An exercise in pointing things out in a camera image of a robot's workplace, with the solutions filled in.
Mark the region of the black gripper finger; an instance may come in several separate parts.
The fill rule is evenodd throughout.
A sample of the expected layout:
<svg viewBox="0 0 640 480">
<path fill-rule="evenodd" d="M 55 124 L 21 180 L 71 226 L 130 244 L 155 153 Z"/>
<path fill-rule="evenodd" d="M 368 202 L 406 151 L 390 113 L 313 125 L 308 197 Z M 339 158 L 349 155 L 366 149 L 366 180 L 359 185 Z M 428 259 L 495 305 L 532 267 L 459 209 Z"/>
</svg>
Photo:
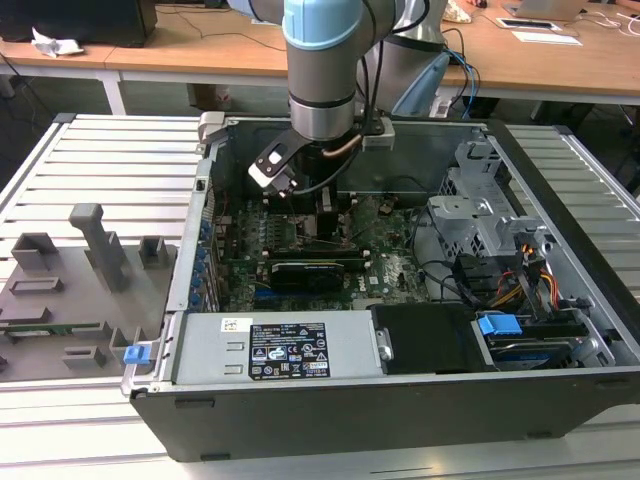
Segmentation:
<svg viewBox="0 0 640 480">
<path fill-rule="evenodd" d="M 339 204 L 335 187 L 323 187 L 315 195 L 316 234 L 319 240 L 329 241 L 336 232 Z"/>
</svg>

